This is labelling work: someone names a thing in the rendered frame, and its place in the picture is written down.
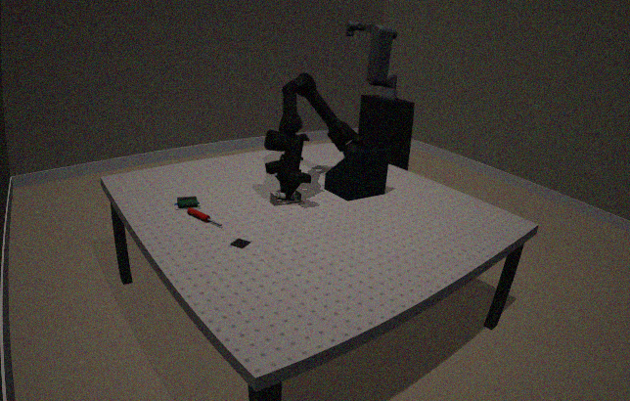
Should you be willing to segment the red-handled screwdriver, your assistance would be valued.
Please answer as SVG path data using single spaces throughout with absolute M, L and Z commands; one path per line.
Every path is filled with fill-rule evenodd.
M 208 223 L 210 221 L 214 224 L 217 224 L 218 226 L 222 226 L 222 224 L 219 224 L 218 222 L 210 220 L 209 215 L 206 215 L 200 211 L 197 211 L 196 209 L 193 209 L 192 207 L 188 207 L 188 214 L 200 219 L 201 221 L 204 221 L 205 223 Z

